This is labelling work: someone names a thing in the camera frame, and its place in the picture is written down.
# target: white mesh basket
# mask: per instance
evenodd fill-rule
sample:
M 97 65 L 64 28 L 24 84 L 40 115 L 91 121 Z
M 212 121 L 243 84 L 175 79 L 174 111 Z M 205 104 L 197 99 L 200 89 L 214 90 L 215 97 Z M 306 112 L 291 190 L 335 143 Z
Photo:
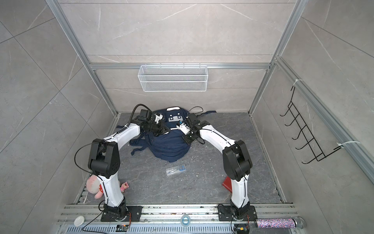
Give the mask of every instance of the white mesh basket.
M 138 73 L 145 92 L 206 91 L 208 68 L 202 65 L 144 65 Z

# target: backpack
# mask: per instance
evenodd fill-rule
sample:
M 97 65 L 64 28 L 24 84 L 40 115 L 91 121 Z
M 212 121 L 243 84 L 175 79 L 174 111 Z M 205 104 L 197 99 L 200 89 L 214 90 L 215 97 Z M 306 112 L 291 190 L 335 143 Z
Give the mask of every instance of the backpack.
M 134 149 L 131 155 L 134 155 L 136 151 L 142 151 L 148 147 L 157 158 L 175 162 L 182 158 L 191 146 L 191 144 L 187 144 L 182 138 L 184 133 L 177 129 L 177 123 L 186 120 L 188 111 L 180 107 L 171 107 L 157 110 L 155 113 L 163 115 L 160 121 L 164 121 L 164 125 L 169 127 L 170 131 L 157 137 L 152 132 L 145 132 L 137 139 L 130 140 L 130 145 L 142 146 L 142 148 Z

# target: white zip tie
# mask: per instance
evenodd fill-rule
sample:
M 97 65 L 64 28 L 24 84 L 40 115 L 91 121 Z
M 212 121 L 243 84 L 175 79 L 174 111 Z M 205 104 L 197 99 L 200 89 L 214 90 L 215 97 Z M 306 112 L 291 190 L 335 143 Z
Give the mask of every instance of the white zip tie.
M 345 144 L 348 144 L 348 143 L 358 143 L 358 144 L 361 144 L 361 142 L 358 142 L 358 141 L 355 141 L 355 140 L 350 140 L 350 141 L 344 142 L 342 144 L 340 144 L 340 143 L 337 143 L 337 144 L 338 144 L 338 146 L 342 146 L 342 145 L 345 145 Z
M 295 86 L 296 82 L 298 82 L 298 81 L 299 81 L 299 79 L 296 79 L 292 86 Z

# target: robotic arm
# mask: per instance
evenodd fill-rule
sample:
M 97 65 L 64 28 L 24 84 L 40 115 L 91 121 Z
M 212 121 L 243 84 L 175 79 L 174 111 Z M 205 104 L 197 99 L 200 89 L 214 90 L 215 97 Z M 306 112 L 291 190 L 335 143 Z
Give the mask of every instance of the robotic arm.
M 155 136 L 170 131 L 163 125 L 163 121 L 160 121 L 163 116 L 155 114 L 149 109 L 141 110 L 139 116 L 135 119 L 131 118 L 124 128 L 104 139 L 95 139 L 91 145 L 88 168 L 100 179 L 105 196 L 102 221 L 104 215 L 109 216 L 112 220 L 123 221 L 128 212 L 126 200 L 118 185 L 119 150 L 144 131 L 151 131 Z M 247 181 L 252 161 L 245 143 L 241 140 L 236 142 L 227 138 L 214 129 L 210 123 L 200 122 L 195 114 L 189 114 L 185 122 L 181 121 L 178 128 L 185 134 L 183 138 L 187 143 L 200 137 L 209 141 L 222 152 L 224 170 L 231 178 L 232 184 L 231 212 L 237 219 L 241 219 L 250 205 L 247 195 Z

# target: plush toy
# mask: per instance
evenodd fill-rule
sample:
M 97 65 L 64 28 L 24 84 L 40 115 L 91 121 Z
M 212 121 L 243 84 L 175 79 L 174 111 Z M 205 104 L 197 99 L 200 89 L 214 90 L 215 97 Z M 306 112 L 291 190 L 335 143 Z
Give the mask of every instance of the plush toy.
M 120 186 L 121 192 L 124 192 L 125 189 L 129 187 L 129 184 L 127 182 L 121 183 L 118 181 L 118 186 Z M 103 190 L 100 184 L 100 180 L 95 175 L 91 175 L 87 182 L 86 182 L 86 188 L 89 193 L 96 194 L 95 199 L 99 199 L 103 195 Z

